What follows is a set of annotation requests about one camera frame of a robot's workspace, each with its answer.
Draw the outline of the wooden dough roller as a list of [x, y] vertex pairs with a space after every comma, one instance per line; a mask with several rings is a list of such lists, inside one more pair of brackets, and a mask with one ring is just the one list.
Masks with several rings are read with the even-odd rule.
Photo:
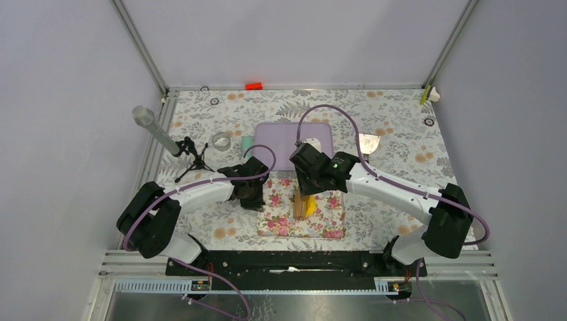
[[307, 196], [301, 194], [299, 189], [296, 189], [294, 194], [294, 211], [293, 218], [295, 220], [304, 220], [305, 210], [306, 210], [306, 199]]

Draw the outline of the floral rectangular tray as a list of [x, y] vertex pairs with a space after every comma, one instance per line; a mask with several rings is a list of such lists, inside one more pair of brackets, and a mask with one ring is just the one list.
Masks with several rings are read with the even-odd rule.
[[303, 196], [296, 179], [277, 178], [264, 184], [263, 199], [265, 205], [257, 218], [260, 236], [321, 239], [346, 236], [340, 191]]

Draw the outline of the yellow dough piece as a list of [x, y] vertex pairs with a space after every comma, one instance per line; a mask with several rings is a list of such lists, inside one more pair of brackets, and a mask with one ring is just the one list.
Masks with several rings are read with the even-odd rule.
[[305, 210], [305, 217], [309, 217], [316, 212], [317, 204], [316, 198], [313, 195], [307, 196], [306, 199], [306, 210]]

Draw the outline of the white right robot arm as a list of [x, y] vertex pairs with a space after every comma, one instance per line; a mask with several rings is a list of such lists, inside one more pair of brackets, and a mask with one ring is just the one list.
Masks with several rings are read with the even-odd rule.
[[421, 222], [421, 227], [398, 235], [383, 250], [385, 270], [401, 275], [426, 257], [457, 259], [473, 217], [460, 187], [424, 187], [378, 171], [358, 156], [337, 152], [333, 157], [301, 143], [291, 154], [303, 195], [341, 191], [390, 205]]

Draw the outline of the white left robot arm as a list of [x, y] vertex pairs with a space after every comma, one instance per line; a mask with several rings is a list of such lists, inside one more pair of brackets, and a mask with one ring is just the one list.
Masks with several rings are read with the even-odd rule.
[[169, 257], [180, 261], [190, 274], [201, 274], [208, 259], [194, 237], [177, 231], [181, 211], [236, 199], [262, 200], [262, 185], [271, 170], [253, 156], [242, 165], [224, 167], [208, 179], [182, 187], [161, 187], [154, 181], [143, 184], [116, 222], [124, 236], [123, 249], [145, 259]]

